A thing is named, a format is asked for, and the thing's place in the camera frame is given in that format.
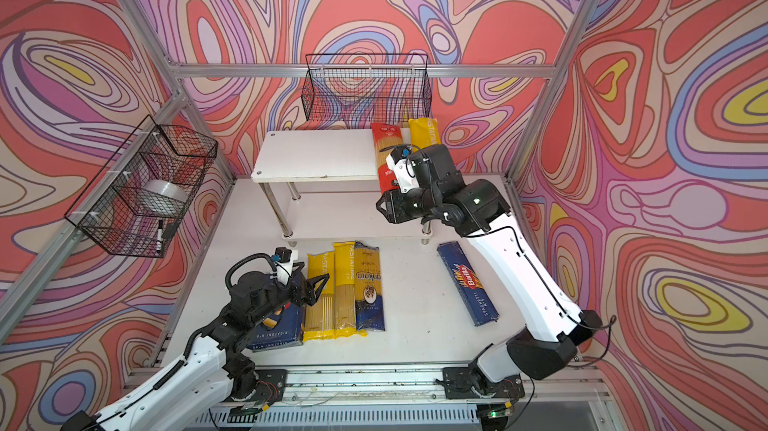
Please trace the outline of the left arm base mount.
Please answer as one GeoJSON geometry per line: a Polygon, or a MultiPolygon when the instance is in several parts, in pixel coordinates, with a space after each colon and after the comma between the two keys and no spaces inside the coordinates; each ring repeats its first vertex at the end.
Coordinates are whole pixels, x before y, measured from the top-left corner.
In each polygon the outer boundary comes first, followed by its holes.
{"type": "Polygon", "coordinates": [[[288,371],[286,369],[256,369],[246,371],[233,380],[229,399],[272,405],[283,399],[288,371]]]}

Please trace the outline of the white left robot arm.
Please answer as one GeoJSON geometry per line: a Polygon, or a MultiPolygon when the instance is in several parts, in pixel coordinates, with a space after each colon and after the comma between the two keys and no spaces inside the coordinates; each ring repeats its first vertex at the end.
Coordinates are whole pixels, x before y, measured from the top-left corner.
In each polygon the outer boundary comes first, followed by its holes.
{"type": "Polygon", "coordinates": [[[257,327],[288,304],[312,306],[330,280],[308,278],[298,252],[253,253],[224,275],[230,300],[210,323],[191,333],[183,352],[124,397],[94,414],[79,411],[63,430],[182,430],[227,398],[248,401],[260,378],[243,351],[257,327]]]}

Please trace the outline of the red spaghetti bag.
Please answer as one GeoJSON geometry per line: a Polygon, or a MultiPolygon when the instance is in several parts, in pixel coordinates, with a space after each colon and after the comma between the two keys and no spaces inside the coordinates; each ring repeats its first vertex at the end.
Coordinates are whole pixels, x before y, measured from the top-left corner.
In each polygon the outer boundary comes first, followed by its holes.
{"type": "Polygon", "coordinates": [[[394,172],[387,165],[386,159],[395,146],[403,143],[401,128],[396,125],[374,122],[371,124],[376,168],[381,193],[396,189],[394,172]]]}

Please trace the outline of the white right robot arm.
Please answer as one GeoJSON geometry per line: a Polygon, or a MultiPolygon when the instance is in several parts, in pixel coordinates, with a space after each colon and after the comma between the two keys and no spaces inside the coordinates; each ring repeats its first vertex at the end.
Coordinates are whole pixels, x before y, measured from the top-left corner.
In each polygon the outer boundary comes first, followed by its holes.
{"type": "Polygon", "coordinates": [[[555,283],[498,188],[486,179],[466,183],[442,144],[383,151],[394,186],[377,201],[379,212],[393,224],[438,220],[453,228],[491,265],[524,318],[516,334],[474,358],[469,375],[488,387],[519,374],[542,380],[566,368],[578,346],[605,326],[555,283]]]}

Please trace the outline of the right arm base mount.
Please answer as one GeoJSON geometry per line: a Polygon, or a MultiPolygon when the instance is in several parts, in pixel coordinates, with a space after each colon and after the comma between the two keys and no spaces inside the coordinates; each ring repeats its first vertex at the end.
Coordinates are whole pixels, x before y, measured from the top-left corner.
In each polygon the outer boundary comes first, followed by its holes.
{"type": "Polygon", "coordinates": [[[436,383],[447,399],[504,399],[512,403],[526,396],[522,379],[511,375],[499,382],[488,380],[478,369],[470,366],[442,368],[442,377],[436,383]]]}

